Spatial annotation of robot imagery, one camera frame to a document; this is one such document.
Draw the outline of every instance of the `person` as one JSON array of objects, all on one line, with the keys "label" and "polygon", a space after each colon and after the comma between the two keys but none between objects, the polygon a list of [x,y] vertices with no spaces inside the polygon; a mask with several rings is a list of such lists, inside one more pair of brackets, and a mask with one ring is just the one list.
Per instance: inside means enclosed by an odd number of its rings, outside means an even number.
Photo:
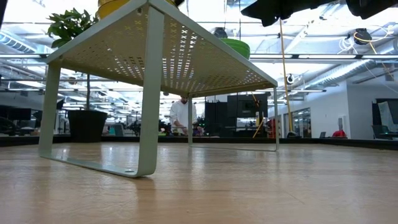
[{"label": "person", "polygon": [[[170,122],[172,125],[172,132],[183,135],[188,135],[188,98],[181,96],[181,100],[173,103],[170,109]],[[197,108],[192,105],[192,124],[197,122]]]}]

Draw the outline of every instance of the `ceiling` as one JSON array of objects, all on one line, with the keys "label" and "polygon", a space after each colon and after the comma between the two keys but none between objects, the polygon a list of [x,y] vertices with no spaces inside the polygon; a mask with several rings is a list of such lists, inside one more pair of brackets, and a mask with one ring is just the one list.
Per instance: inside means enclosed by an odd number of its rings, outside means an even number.
[{"label": "ceiling", "polygon": [[[98,0],[8,0],[4,24],[1,33],[7,37],[17,41],[22,45],[28,46],[35,53],[50,53],[53,38],[47,36],[46,31],[50,25],[50,21],[46,18],[51,13],[62,13],[66,9],[75,7],[78,11],[87,10],[91,14],[95,14]],[[275,23],[269,27],[261,26],[261,22],[257,19],[242,16],[239,11],[255,0],[189,0],[180,6],[180,10],[189,16],[206,30],[212,32],[216,27],[225,27],[229,38],[241,39],[249,44],[252,55],[256,54],[280,54],[281,38],[279,23]],[[283,22],[284,45],[287,54],[363,54],[371,50],[369,45],[356,45],[352,38],[346,40],[349,33],[353,34],[356,28],[367,28],[372,35],[374,46],[379,46],[390,42],[398,35],[397,17],[398,8],[392,7],[369,18],[361,20],[354,17],[349,12],[345,4],[326,4],[314,10],[305,10],[297,12],[291,18]],[[0,52],[2,53],[20,53],[20,49],[12,48],[4,44],[0,44]],[[3,74],[3,78],[43,78],[45,73],[45,65],[34,60],[8,60],[20,68],[31,70],[33,74],[25,73]],[[268,61],[261,62],[256,60],[256,66],[275,78],[279,85],[284,84],[283,66],[280,62],[270,63]],[[338,66],[336,63],[324,61],[321,63],[288,63],[286,65],[286,73],[296,77],[296,86],[303,85],[306,82],[320,76],[322,73]],[[378,68],[374,69],[374,73],[380,73]],[[371,74],[363,73],[356,78],[352,78],[353,82],[366,78]],[[61,79],[76,78],[85,79],[85,75],[75,73],[74,71],[62,70]],[[11,83],[13,88],[36,88],[33,86]],[[78,82],[71,84],[62,82],[63,89],[84,89],[86,82]],[[115,112],[115,110],[123,111],[141,111],[142,88],[120,82],[92,82],[92,88],[98,89],[130,89],[132,91],[96,91],[92,92],[92,102],[96,103],[116,103],[100,107],[99,104],[93,104],[92,107],[97,110],[106,110]],[[82,98],[84,91],[64,91],[60,92],[67,101],[77,104],[83,104]],[[160,114],[161,118],[167,117],[169,108],[173,101],[179,99],[179,96],[165,96],[161,93]],[[204,112],[204,98],[196,99],[198,115]],[[116,113],[125,116],[128,113]]]}]

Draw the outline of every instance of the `yellow pole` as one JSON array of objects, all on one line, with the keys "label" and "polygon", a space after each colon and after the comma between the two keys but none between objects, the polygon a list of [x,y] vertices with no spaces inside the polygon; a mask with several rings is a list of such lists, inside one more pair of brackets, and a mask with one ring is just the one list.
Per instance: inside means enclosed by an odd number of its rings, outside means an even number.
[{"label": "yellow pole", "polygon": [[289,116],[289,131],[293,130],[292,124],[292,113],[290,112],[290,103],[289,103],[289,95],[287,93],[287,79],[286,79],[286,66],[285,66],[285,45],[284,45],[284,33],[282,30],[282,19],[279,19],[279,26],[280,26],[280,40],[282,42],[282,62],[284,64],[284,80],[285,80],[285,97],[287,102],[287,111]]}]

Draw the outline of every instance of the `shelf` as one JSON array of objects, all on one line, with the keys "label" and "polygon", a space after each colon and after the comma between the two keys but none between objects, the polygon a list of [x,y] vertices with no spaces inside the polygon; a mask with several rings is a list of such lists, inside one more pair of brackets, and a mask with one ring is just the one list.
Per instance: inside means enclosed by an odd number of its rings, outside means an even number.
[{"label": "shelf", "polygon": [[269,75],[160,0],[129,1],[46,62],[62,59],[62,68],[142,86],[150,6],[162,12],[165,21],[162,91],[199,97],[277,86]]}]

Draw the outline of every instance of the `red object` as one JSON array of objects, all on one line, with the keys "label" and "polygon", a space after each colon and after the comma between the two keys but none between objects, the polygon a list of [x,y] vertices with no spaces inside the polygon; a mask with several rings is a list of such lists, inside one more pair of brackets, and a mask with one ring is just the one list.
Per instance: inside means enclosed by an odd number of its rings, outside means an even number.
[{"label": "red object", "polygon": [[276,138],[275,134],[275,119],[269,120],[266,125],[268,126],[271,131],[268,131],[268,138]]},{"label": "red object", "polygon": [[346,138],[347,135],[343,130],[335,131],[332,135],[333,138]]}]

